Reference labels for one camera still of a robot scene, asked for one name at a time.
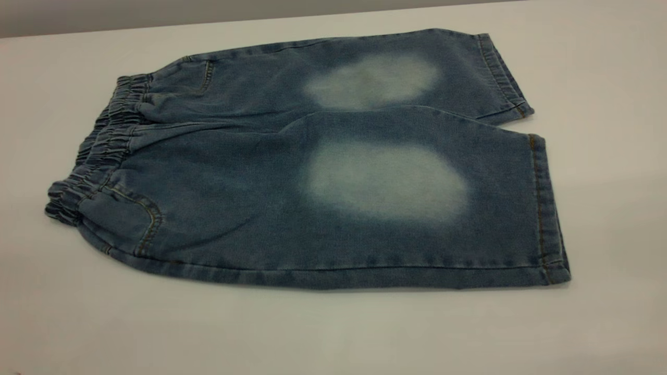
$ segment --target seam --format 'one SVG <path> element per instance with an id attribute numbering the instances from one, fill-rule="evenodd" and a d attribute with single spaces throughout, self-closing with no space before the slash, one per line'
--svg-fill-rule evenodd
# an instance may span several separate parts
<path id="1" fill-rule="evenodd" d="M 515 110 L 515 109 L 518 109 L 519 112 L 521 113 L 521 115 L 523 116 L 523 118 L 526 118 L 526 115 L 524 114 L 524 112 L 523 112 L 523 111 L 521 110 L 521 108 L 520 108 L 520 106 L 523 105 L 523 104 L 525 104 L 525 103 L 526 103 L 525 101 L 522 101 L 521 103 L 519 103 L 519 104 L 517 104 L 517 105 L 515 105 L 515 106 L 513 106 L 513 107 L 510 107 L 510 108 L 507 108 L 507 109 L 503 109 L 502 111 L 489 113 L 488 115 L 481 115 L 481 116 L 479 116 L 479 117 L 475 117 L 474 119 L 475 119 L 475 120 L 485 119 L 485 118 L 487 118 L 487 117 L 493 117 L 493 116 L 495 116 L 495 115 L 499 115 L 499 114 L 501 114 L 501 113 L 505 113 L 505 112 L 513 111 L 513 110 Z"/>
<path id="2" fill-rule="evenodd" d="M 341 41 L 343 39 L 361 39 L 361 40 L 366 40 L 366 39 L 373 39 L 373 38 L 386 38 L 386 37 L 395 37 L 395 38 L 404 38 L 404 37 L 410 37 L 413 34 L 416 33 L 423 33 L 423 32 L 429 32 L 429 31 L 445 31 L 449 34 L 452 35 L 459 35 L 459 36 L 465 36 L 465 37 L 478 37 L 478 35 L 475 34 L 467 34 L 467 33 L 461 33 L 459 31 L 454 31 L 454 30 L 448 30 L 448 29 L 438 29 L 438 28 L 431 28 L 431 29 L 424 29 L 424 30 L 416 30 L 416 31 L 409 31 L 405 33 L 390 33 L 390 34 L 380 34 L 380 35 L 364 35 L 364 36 L 355 36 L 355 35 L 350 35 L 350 36 L 341 36 L 341 37 L 324 37 L 324 38 L 317 38 L 317 39 L 306 39 L 303 41 L 294 41 L 294 42 L 283 42 L 283 43 L 299 43 L 299 42 L 308 42 L 308 41 L 314 41 L 313 43 L 309 44 L 304 44 L 304 45 L 292 45 L 292 46 L 286 46 L 281 49 L 277 49 L 275 51 L 270 51 L 270 52 L 253 52 L 251 55 L 271 55 L 272 53 L 278 53 L 285 51 L 286 49 L 299 49 L 299 48 L 305 48 L 305 47 L 311 47 L 314 45 L 318 44 L 323 44 L 323 43 L 335 43 L 337 41 Z M 248 47 L 239 47 L 239 48 L 232 48 L 232 49 L 222 49 L 220 51 L 213 51 L 213 52 L 205 52 L 205 53 L 197 53 L 195 55 L 188 55 L 185 56 L 186 58 L 189 59 L 189 61 L 202 61 L 199 60 L 198 57 L 200 56 L 212 56 L 213 58 L 211 61 L 222 61 L 226 59 L 233 59 L 234 57 L 232 56 L 223 56 L 223 57 L 217 57 L 215 56 L 218 53 L 231 53 L 231 52 L 240 52 L 241 50 L 246 50 L 246 49 L 257 49 L 258 47 L 264 47 L 266 45 L 273 45 L 273 44 L 281 44 L 279 43 L 267 43 L 267 44 L 260 44 L 260 45 L 252 45 Z"/>
<path id="3" fill-rule="evenodd" d="M 480 120 L 485 119 L 487 117 L 499 115 L 501 113 L 509 112 L 511 110 L 517 109 L 519 105 L 523 105 L 523 104 L 525 104 L 525 101 L 523 101 L 520 104 L 515 105 L 511 108 L 503 109 L 501 111 L 489 113 L 487 115 L 482 115 L 482 116 L 479 116 L 479 117 L 468 117 L 468 116 L 465 116 L 465 115 L 462 115 L 462 114 L 459 114 L 459 113 L 455 113 L 455 112 L 452 112 L 452 111 L 447 111 L 445 109 L 437 109 L 437 108 L 433 108 L 433 107 L 428 107 L 427 105 L 391 105 L 391 106 L 383 107 L 381 109 L 371 109 L 370 111 L 386 111 L 386 110 L 389 110 L 389 109 L 396 109 L 396 108 L 401 108 L 401 107 L 414 107 L 414 108 L 429 109 L 429 110 L 434 110 L 435 109 L 438 112 L 442 112 L 442 113 L 447 114 L 447 115 L 458 117 L 458 118 L 466 120 L 466 121 L 471 121 L 472 123 L 475 123 L 476 125 L 483 125 L 485 127 L 492 127 L 494 129 L 499 129 L 499 130 L 502 130 L 502 131 L 508 131 L 508 130 L 500 129 L 498 126 L 489 125 L 487 123 L 481 122 Z M 320 111 L 320 112 L 317 112 L 317 113 L 345 113 L 345 112 L 354 112 L 354 111 Z M 300 117 L 299 119 L 312 116 L 313 114 L 316 114 L 316 113 L 309 113 L 307 115 L 304 115 L 303 117 Z M 233 120 L 228 120 L 228 121 L 229 121 L 230 125 L 235 124 L 235 122 L 233 122 Z M 162 125 L 162 124 L 136 125 L 135 128 L 139 132 L 142 132 L 142 131 L 160 131 L 160 130 L 166 130 L 166 129 L 177 129 L 177 128 L 180 128 L 180 127 L 189 127 L 189 126 L 194 126 L 194 125 L 206 125 L 206 124 L 209 124 L 209 123 L 198 121 L 198 122 L 192 122 L 192 123 L 179 123 L 179 124 L 176 124 L 176 125 L 165 125 L 165 126 L 156 126 L 156 125 Z M 252 134 L 275 134 L 275 133 L 279 132 L 279 131 L 276 131 L 276 130 L 273 130 L 273 129 L 264 129 L 264 131 L 257 131 L 257 130 L 258 129 L 255 129 L 255 131 L 243 131 L 242 133 L 244 133 L 244 134 L 251 134 L 251 133 Z"/>
<path id="4" fill-rule="evenodd" d="M 148 125 L 147 127 L 144 127 L 142 129 L 137 129 L 138 132 L 142 131 L 159 131 L 159 130 L 169 130 L 169 129 L 179 129 L 181 127 L 190 127 L 190 126 L 197 126 L 197 125 L 207 125 L 208 123 L 204 122 L 198 122 L 198 123 L 186 123 L 186 124 L 181 124 L 181 125 L 174 125 L 174 126 L 165 126 L 165 127 L 148 127 L 148 126 L 153 126 L 155 124 Z M 207 129 L 199 129 L 197 131 L 205 131 L 205 130 L 220 130 L 224 129 L 223 127 L 211 127 Z M 242 134 L 258 134 L 258 135 L 266 135 L 266 134 L 276 134 L 277 131 L 272 130 L 272 129 L 264 129 L 264 131 L 239 131 L 238 133 Z"/>
<path id="5" fill-rule="evenodd" d="M 121 250 L 113 248 L 114 250 L 127 254 Z M 399 268 L 424 268 L 432 270 L 463 270 L 463 271 L 485 271 L 485 270 L 520 270 L 524 268 L 543 268 L 545 266 L 555 266 L 557 264 L 562 264 L 562 260 L 556 260 L 550 262 L 549 264 L 537 265 L 537 266 L 512 266 L 512 267 L 445 267 L 445 266 L 374 266 L 374 267 L 341 267 L 341 268 L 311 268 L 311 269 L 299 269 L 299 268 L 286 268 L 286 269 L 251 269 L 251 268 L 230 268 L 230 267 L 217 267 L 211 266 L 208 264 L 196 264 L 196 263 L 187 263 L 181 262 L 179 260 L 162 260 L 153 258 L 151 256 L 135 256 L 137 259 L 151 260 L 154 262 L 161 262 L 166 264 L 175 264 L 182 266 L 197 266 L 197 267 L 206 267 L 206 268 L 215 268 L 216 270 L 229 270 L 229 271 L 246 271 L 246 272 L 328 272 L 328 271 L 352 271 L 352 270 L 376 270 L 376 269 L 399 269 Z"/>
<path id="6" fill-rule="evenodd" d="M 151 218 L 151 223 L 148 226 L 148 228 L 146 228 L 146 230 L 144 231 L 144 235 L 142 236 L 142 240 L 140 241 L 140 243 L 137 247 L 137 254 L 136 255 L 140 256 L 143 253 L 143 251 L 146 249 L 146 247 L 150 244 L 150 241 L 152 241 L 153 238 L 155 237 L 155 234 L 157 233 L 157 228 L 160 226 L 160 224 L 162 224 L 162 214 L 161 214 L 161 212 L 159 211 L 157 206 L 155 206 L 154 204 L 153 204 L 153 208 L 155 209 L 155 211 L 157 211 L 156 214 L 153 213 L 153 210 L 151 208 L 149 208 L 145 203 L 143 203 L 139 200 L 132 199 L 127 194 L 124 194 L 123 192 L 119 191 L 118 189 L 115 189 L 113 187 L 108 187 L 108 186 L 105 186 L 104 188 L 109 189 L 112 192 L 118 194 L 119 196 L 121 196 L 121 197 L 135 203 L 135 204 L 140 205 L 141 207 L 143 207 L 143 209 L 148 213 L 148 216 Z"/>
<path id="7" fill-rule="evenodd" d="M 549 284 L 553 284 L 554 281 L 553 279 L 551 279 L 551 275 L 549 274 L 549 268 L 547 267 L 546 263 L 546 253 L 544 252 L 544 227 L 542 225 L 542 199 L 540 197 L 540 178 L 538 175 L 538 160 L 535 153 L 535 138 L 533 137 L 532 134 L 529 134 L 528 137 L 530 138 L 530 150 L 533 154 L 533 167 L 535 169 L 535 187 L 537 191 L 537 202 L 538 202 L 538 227 L 540 231 L 540 253 L 542 255 L 542 267 L 544 269 L 544 273 L 546 274 L 547 279 L 549 280 Z"/>
<path id="8" fill-rule="evenodd" d="M 482 37 L 478 38 L 478 41 L 480 42 L 480 53 L 482 54 L 482 58 L 484 59 L 484 63 L 486 64 L 486 68 L 489 69 L 489 72 L 491 73 L 491 76 L 494 78 L 494 82 L 496 82 L 496 86 L 500 90 L 500 93 L 502 96 L 505 98 L 506 101 L 509 103 L 512 103 L 509 98 L 507 98 L 507 94 L 505 94 L 505 91 L 500 87 L 500 83 L 498 83 L 498 79 L 496 78 L 496 74 L 494 73 L 494 70 L 491 69 L 491 65 L 489 65 L 489 60 L 486 57 L 486 54 L 484 53 L 484 42 L 482 42 Z"/>
<path id="9" fill-rule="evenodd" d="M 209 87 L 211 83 L 211 78 L 213 77 L 213 67 L 215 65 L 211 60 L 206 60 L 206 68 L 204 69 L 204 80 L 201 82 L 201 87 L 197 90 L 198 93 L 202 94 Z"/>
<path id="10" fill-rule="evenodd" d="M 147 79 L 146 79 L 146 86 L 145 86 L 145 91 L 143 95 L 141 96 L 141 100 L 139 103 L 146 103 L 148 102 L 148 93 L 151 92 L 151 82 L 153 82 L 153 74 L 147 74 Z"/>

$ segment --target hem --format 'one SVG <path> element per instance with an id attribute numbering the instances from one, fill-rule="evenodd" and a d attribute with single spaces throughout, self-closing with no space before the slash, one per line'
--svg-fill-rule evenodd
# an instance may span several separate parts
<path id="1" fill-rule="evenodd" d="M 505 61 L 500 56 L 491 37 L 488 34 L 479 34 L 477 35 L 477 39 L 486 67 L 494 78 L 504 99 L 510 104 L 507 110 L 484 116 L 484 118 L 492 120 L 494 125 L 500 125 L 515 119 L 526 118 L 535 113 L 535 109 L 526 101 L 523 92 L 509 68 L 507 68 Z"/>
<path id="2" fill-rule="evenodd" d="M 542 259 L 542 267 L 547 281 L 550 284 L 559 284 L 570 281 L 572 277 L 549 175 L 546 142 L 539 135 L 529 134 L 528 137 L 535 173 L 538 248 Z"/>

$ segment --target blue denim shorts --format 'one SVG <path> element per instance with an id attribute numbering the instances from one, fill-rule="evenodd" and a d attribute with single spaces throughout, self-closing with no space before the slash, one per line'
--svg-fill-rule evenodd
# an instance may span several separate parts
<path id="1" fill-rule="evenodd" d="M 570 279 L 544 139 L 488 34 L 192 55 L 118 79 L 46 213 L 178 278 L 294 288 Z"/>

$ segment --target pocket seam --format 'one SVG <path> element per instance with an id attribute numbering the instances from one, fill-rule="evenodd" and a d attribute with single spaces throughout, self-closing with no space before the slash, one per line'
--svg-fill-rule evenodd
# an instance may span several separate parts
<path id="1" fill-rule="evenodd" d="M 148 225 L 148 228 L 144 232 L 144 235 L 141 237 L 139 244 L 137 245 L 137 250 L 135 252 L 136 256 L 142 256 L 145 253 L 145 250 L 150 246 L 153 238 L 157 233 L 157 229 L 163 222 L 163 216 L 160 212 L 160 209 L 153 203 L 151 200 L 144 196 L 137 196 L 137 199 L 131 198 L 128 194 L 121 192 L 118 187 L 108 187 L 105 186 L 105 189 L 118 194 L 119 196 L 140 205 L 148 213 L 148 216 L 151 218 L 151 223 Z"/>
<path id="2" fill-rule="evenodd" d="M 206 91 L 206 89 L 208 89 L 208 87 L 210 86 L 211 80 L 213 78 L 213 67 L 215 67 L 213 61 L 206 60 L 206 68 L 204 69 L 204 79 L 201 82 L 201 87 L 199 88 L 199 90 L 197 90 L 199 94 L 204 93 L 204 91 Z"/>

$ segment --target orange stitching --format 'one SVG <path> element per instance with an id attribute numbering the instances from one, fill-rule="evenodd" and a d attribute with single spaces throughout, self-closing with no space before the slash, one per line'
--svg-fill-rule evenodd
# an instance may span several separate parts
<path id="1" fill-rule="evenodd" d="M 517 111 L 519 111 L 519 113 L 521 113 L 521 118 L 522 118 L 522 119 L 525 119 L 525 118 L 526 118 L 526 114 L 521 110 L 521 108 L 519 107 L 519 105 L 517 105 L 515 108 L 516 108 Z"/>
<path id="2" fill-rule="evenodd" d="M 546 274 L 549 284 L 553 284 L 554 281 L 551 279 L 549 274 L 549 268 L 546 265 L 546 254 L 544 253 L 544 229 L 542 227 L 542 203 L 540 202 L 540 179 L 538 177 L 538 160 L 535 155 L 535 138 L 532 134 L 529 134 L 530 138 L 530 150 L 533 153 L 533 166 L 535 168 L 535 187 L 537 189 L 537 201 L 538 201 L 538 226 L 540 228 L 540 253 L 542 254 L 542 267 L 544 268 L 544 273 Z"/>

